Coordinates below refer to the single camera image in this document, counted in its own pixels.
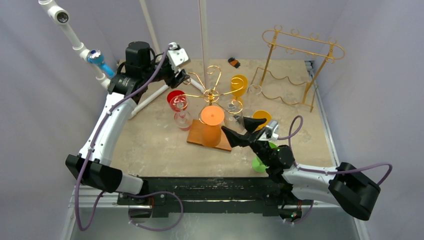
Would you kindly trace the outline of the orange wine glass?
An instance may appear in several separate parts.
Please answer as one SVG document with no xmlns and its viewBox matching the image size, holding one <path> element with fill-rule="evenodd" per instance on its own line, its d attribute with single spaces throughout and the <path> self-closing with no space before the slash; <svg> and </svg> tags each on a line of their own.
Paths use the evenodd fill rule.
<svg viewBox="0 0 424 240">
<path fill-rule="evenodd" d="M 215 105 L 205 107 L 200 114 L 204 122 L 202 127 L 202 145 L 216 147 L 221 142 L 221 123 L 224 121 L 224 111 Z"/>
</svg>

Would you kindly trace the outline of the clear flute glass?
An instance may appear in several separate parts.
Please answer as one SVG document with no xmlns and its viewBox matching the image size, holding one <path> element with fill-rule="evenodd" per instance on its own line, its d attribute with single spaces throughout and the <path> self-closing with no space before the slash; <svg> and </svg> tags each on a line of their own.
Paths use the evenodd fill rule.
<svg viewBox="0 0 424 240">
<path fill-rule="evenodd" d="M 248 90 L 247 90 L 247 93 L 252 95 L 252 96 L 259 95 L 259 94 L 261 94 L 261 92 L 262 92 L 262 87 L 260 85 L 257 85 L 257 84 L 251 84 L 248 87 Z"/>
</svg>

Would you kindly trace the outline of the clear ribbed wine glass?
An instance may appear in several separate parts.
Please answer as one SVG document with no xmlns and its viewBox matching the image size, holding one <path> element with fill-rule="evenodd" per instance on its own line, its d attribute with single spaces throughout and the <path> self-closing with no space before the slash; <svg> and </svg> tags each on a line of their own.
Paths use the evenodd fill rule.
<svg viewBox="0 0 424 240">
<path fill-rule="evenodd" d="M 187 98 L 185 105 L 178 103 L 176 106 L 170 106 L 171 109 L 175 112 L 173 119 L 176 126 L 184 132 L 189 131 L 193 123 L 193 117 L 188 112 L 188 106 L 189 102 Z"/>
</svg>

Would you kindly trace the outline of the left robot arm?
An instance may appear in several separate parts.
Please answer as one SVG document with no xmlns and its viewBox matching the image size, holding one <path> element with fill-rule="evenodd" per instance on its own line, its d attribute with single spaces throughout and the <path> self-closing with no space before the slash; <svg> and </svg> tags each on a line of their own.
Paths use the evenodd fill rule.
<svg viewBox="0 0 424 240">
<path fill-rule="evenodd" d="M 107 193 L 129 193 L 138 205 L 148 201 L 149 191 L 141 178 L 111 167 L 113 152 L 148 84 L 163 80 L 175 89 L 189 78 L 182 67 L 190 61 L 186 50 L 176 42 L 169 43 L 167 50 L 157 55 L 153 55 L 147 42 L 129 43 L 125 61 L 111 79 L 104 109 L 90 137 L 77 155 L 70 154 L 65 160 L 76 178 L 76 189 L 86 185 Z"/>
</svg>

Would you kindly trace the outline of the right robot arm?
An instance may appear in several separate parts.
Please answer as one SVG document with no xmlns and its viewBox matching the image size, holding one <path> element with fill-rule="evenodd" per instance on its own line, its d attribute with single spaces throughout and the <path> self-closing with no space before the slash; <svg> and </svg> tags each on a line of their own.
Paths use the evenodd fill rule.
<svg viewBox="0 0 424 240">
<path fill-rule="evenodd" d="M 243 118 L 244 134 L 221 127 L 229 145 L 249 147 L 266 166 L 268 177 L 286 185 L 280 196 L 288 204 L 310 200 L 341 207 L 350 216 L 368 221 L 381 192 L 381 183 L 374 182 L 348 162 L 337 167 L 317 167 L 296 162 L 292 148 L 283 144 L 275 148 L 270 141 L 278 140 L 279 123 L 264 118 Z"/>
</svg>

